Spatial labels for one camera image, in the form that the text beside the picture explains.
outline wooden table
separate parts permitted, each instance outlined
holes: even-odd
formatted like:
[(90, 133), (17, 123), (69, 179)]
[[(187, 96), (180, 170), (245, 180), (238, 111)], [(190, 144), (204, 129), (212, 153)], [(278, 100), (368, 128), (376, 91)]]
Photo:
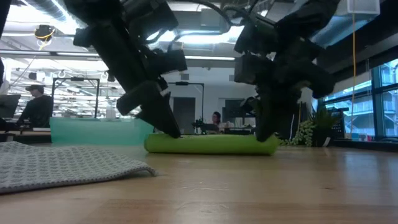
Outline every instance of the wooden table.
[(158, 177), (0, 196), (2, 224), (397, 223), (398, 154), (281, 148), (273, 157), (146, 154)]

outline turquoise bin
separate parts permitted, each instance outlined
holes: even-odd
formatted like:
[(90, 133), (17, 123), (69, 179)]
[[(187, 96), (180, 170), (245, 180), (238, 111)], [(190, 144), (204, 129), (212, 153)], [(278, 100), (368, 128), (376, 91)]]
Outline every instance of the turquoise bin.
[(55, 145), (143, 145), (154, 127), (140, 119), (51, 118)]

